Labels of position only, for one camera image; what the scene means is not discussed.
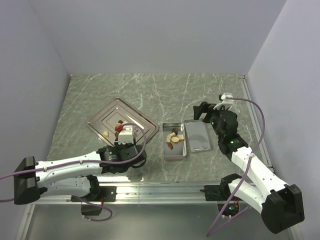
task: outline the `purple cable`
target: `purple cable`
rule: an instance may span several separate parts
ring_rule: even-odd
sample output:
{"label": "purple cable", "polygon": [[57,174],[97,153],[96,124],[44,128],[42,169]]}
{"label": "purple cable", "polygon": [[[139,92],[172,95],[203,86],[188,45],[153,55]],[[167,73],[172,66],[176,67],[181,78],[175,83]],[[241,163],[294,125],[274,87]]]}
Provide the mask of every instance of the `purple cable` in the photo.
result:
{"label": "purple cable", "polygon": [[110,208],[108,208],[107,206],[94,204],[94,203],[89,202],[89,201],[87,201],[87,200],[84,200],[84,199],[82,199],[82,198],[80,198],[80,197],[78,197],[78,196],[76,196],[76,198],[77,198],[78,200],[86,203],[86,204],[91,205],[91,206],[94,206],[94,207],[97,207],[97,208],[101,208],[101,209],[105,209],[105,210],[107,210],[107,211],[110,213],[110,216],[108,216],[108,217],[106,217],[106,218],[103,218],[103,219],[93,219],[93,218],[90,218],[90,217],[88,217],[88,216],[83,216],[85,219],[88,219],[88,220],[90,220],[90,221],[92,221],[92,222],[104,222],[104,221],[109,220],[109,219],[112,217],[112,215],[113,215],[112,210],[111,210]]}
{"label": "purple cable", "polygon": [[[142,145],[141,151],[137,155],[135,155],[134,157],[132,157],[132,158],[126,160],[126,161],[100,161],[100,160],[87,160],[86,159],[86,160],[83,160],[82,162],[83,163],[98,163],[98,164],[121,165],[121,164],[130,163],[130,162],[136,160],[138,157],[140,157],[140,155],[144,152],[144,150],[146,148],[146,144],[147,144],[147,137],[146,137],[146,134],[145,134],[144,130],[140,126],[135,124],[135,123],[126,123],[126,124],[122,124],[122,126],[123,127],[125,127],[125,126],[135,126],[141,131],[142,136],[143,136],[143,145]],[[58,164],[58,165],[55,165],[55,166],[48,166],[47,169],[49,169],[49,170],[50,169],[57,169],[57,168],[61,168],[61,167],[65,167],[65,166],[69,166],[69,165],[73,165],[73,164],[80,164],[80,161],[76,160],[76,161],[70,161],[70,162]],[[13,176],[20,175],[20,174],[29,174],[29,173],[35,173],[35,172],[40,172],[40,171],[44,171],[44,170],[45,169],[43,167],[41,167],[41,168],[37,168],[37,169],[16,171],[16,172],[13,172],[13,173],[10,173],[10,174],[7,174],[7,175],[4,175],[4,176],[0,177],[0,181],[2,179],[6,179],[6,178],[13,177]],[[0,203],[7,203],[7,202],[11,202],[13,200],[15,200],[15,199],[14,198],[0,199]]]}
{"label": "purple cable", "polygon": [[[230,100],[240,100],[240,101],[245,101],[245,102],[249,102],[253,105],[255,105],[258,110],[260,111],[261,117],[262,117],[262,131],[261,131],[261,136],[260,139],[258,141],[258,143],[255,145],[255,147],[252,149],[251,153],[253,154],[259,147],[259,145],[261,144],[264,135],[265,135],[265,128],[266,128],[266,122],[265,122],[265,115],[262,112],[262,109],[260,108],[260,106],[255,103],[254,101],[251,101],[249,99],[245,99],[245,98],[238,98],[238,97],[226,97],[225,99],[230,99]],[[238,183],[238,185],[236,186],[236,188],[233,190],[233,192],[231,193],[231,195],[229,196],[229,198],[226,200],[225,204],[223,205],[221,211],[219,212],[219,214],[216,216],[215,220],[213,221],[213,223],[211,224],[206,236],[211,237],[214,233],[216,233],[219,229],[223,228],[225,225],[229,224],[233,219],[241,216],[242,214],[244,214],[249,208],[250,206],[247,206],[245,209],[243,209],[241,212],[239,212],[237,215],[231,217],[228,221],[226,221],[225,223],[221,224],[217,229],[215,229],[214,231],[212,231],[212,229],[214,228],[214,226],[217,224],[219,218],[222,216],[222,213],[225,211],[225,209],[227,208],[228,204],[230,203],[231,199],[235,196],[236,192],[238,191],[238,189],[240,188],[241,184],[246,180],[246,177],[248,175],[249,169],[250,169],[250,165],[251,165],[251,160],[252,160],[252,156],[249,157],[248,159],[248,163],[246,165],[246,169],[245,172],[240,180],[240,182]]]}

